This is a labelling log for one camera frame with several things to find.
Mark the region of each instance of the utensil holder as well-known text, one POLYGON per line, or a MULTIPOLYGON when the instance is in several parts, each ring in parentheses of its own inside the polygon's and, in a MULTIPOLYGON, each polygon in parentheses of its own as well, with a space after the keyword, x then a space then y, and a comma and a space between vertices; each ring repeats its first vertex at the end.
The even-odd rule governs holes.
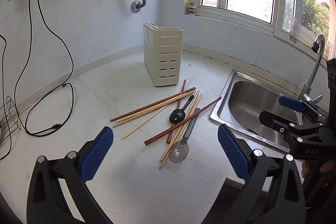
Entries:
POLYGON ((143 25, 144 61, 155 86, 177 85, 180 78, 183 30, 143 25))

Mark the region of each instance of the jar on window sill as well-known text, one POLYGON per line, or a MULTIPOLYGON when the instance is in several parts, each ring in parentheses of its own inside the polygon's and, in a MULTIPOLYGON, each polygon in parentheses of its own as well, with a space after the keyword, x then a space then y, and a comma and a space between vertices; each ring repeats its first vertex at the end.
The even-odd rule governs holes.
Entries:
POLYGON ((196 15, 196 6, 195 3, 187 1, 187 6, 188 6, 188 15, 196 15))

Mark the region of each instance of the faucet spout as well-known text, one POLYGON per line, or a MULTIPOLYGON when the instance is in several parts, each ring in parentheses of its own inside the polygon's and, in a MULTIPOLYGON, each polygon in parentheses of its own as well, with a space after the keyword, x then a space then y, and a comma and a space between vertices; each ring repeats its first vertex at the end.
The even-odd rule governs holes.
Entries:
POLYGON ((320 64, 321 64, 321 61, 322 61, 322 58, 323 58, 323 53, 324 53, 324 47, 325 47, 325 38, 324 38, 324 35, 319 33, 316 37, 315 37, 315 40, 311 46, 311 49, 314 51, 314 52, 318 52, 318 50, 320 49, 319 51, 319 55, 317 56, 317 59, 316 59, 316 63, 315 63, 315 67, 313 69, 313 71, 311 72, 311 75, 309 77, 309 80, 307 82, 307 84, 305 84, 300 92, 300 95, 298 97, 298 100, 304 100, 304 94, 306 95, 309 95, 310 91, 311 91, 311 86, 314 82, 314 79, 316 77, 316 74, 319 70, 319 67, 320 67, 320 64))

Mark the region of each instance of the brown chopstick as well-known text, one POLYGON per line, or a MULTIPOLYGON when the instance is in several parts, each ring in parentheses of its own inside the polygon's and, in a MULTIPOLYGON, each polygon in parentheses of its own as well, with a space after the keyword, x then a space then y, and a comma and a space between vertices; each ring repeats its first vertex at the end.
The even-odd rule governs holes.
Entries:
POLYGON ((133 110, 133 111, 131 111, 131 112, 128 112, 128 113, 125 113, 125 114, 120 115, 120 116, 118 116, 118 117, 115 117, 115 118, 111 119, 110 122, 114 122, 114 121, 116 121, 116 120, 119 120, 119 119, 124 118, 124 117, 129 116, 129 115, 132 115, 132 114, 137 113, 137 112, 139 112, 139 111, 142 111, 142 110, 144 110, 144 109, 150 108, 150 107, 152 107, 152 106, 156 106, 156 105, 161 104, 161 103, 163 103, 163 102, 165 102, 165 101, 168 101, 168 100, 170 100, 170 99, 173 99, 173 98, 176 97, 176 96, 179 96, 179 95, 181 95, 181 94, 188 93, 189 91, 192 91, 192 90, 195 90, 195 89, 196 89, 196 87, 193 87, 193 88, 190 88, 190 89, 188 89, 188 90, 185 90, 185 91, 182 91, 182 92, 180 92, 180 93, 177 93, 177 94, 175 94, 175 95, 172 95, 172 96, 170 96, 170 97, 167 97, 167 98, 165 98, 165 99, 162 99, 162 100, 159 100, 159 101, 154 102, 154 103, 152 103, 152 104, 149 104, 149 105, 147 105, 147 106, 143 106, 143 107, 138 108, 138 109, 136 109, 136 110, 133 110))
MULTIPOLYGON (((184 90, 185 82, 186 82, 186 81, 187 81, 187 79, 184 79, 184 82, 183 82, 183 86, 182 86, 181 92, 184 90)), ((176 107, 176 109, 180 109, 181 101, 182 101, 182 99, 180 99, 180 100, 177 102, 177 107, 176 107)), ((167 143, 170 143, 172 135, 173 135, 173 131, 169 132, 168 137, 167 137, 167 143)))
POLYGON ((197 115, 199 115, 201 112, 203 112, 204 110, 206 110, 208 107, 210 107, 211 105, 213 105, 214 103, 217 103, 220 99, 222 99, 222 97, 218 97, 216 100, 214 100, 213 102, 211 102, 210 104, 208 104, 207 106, 203 107, 201 110, 195 112, 193 115, 190 115, 189 117, 185 118, 183 121, 175 124, 174 126, 172 126, 171 128, 166 129, 165 131, 159 133, 158 135, 155 135, 154 137, 144 141, 145 145, 149 145, 152 142, 155 142, 156 140, 158 140, 159 138, 163 137, 164 135, 167 135, 169 132, 173 131, 174 129, 178 128, 179 126, 185 124, 186 122, 188 122, 189 120, 191 120, 192 118, 196 117, 197 115))

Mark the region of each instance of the window frame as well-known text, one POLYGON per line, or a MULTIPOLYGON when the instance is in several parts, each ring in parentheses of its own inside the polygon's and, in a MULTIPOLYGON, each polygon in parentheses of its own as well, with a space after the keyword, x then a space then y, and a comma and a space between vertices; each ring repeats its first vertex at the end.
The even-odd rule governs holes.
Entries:
MULTIPOLYGON (((268 36, 280 40, 281 42, 285 42, 291 45, 292 47, 309 55, 315 60, 317 59, 318 54, 314 53, 310 47, 298 40, 298 37, 292 37, 290 33, 282 29, 286 0, 273 0, 273 14, 271 23, 238 12, 225 10, 227 0, 218 1, 217 8, 202 5, 202 0, 190 1, 195 3, 195 6, 197 6, 197 16, 219 19, 260 31, 268 36)), ((294 0, 294 17, 299 22, 302 21, 302 5, 303 0, 294 0)), ((326 67, 325 59, 322 59, 322 65, 326 67)))

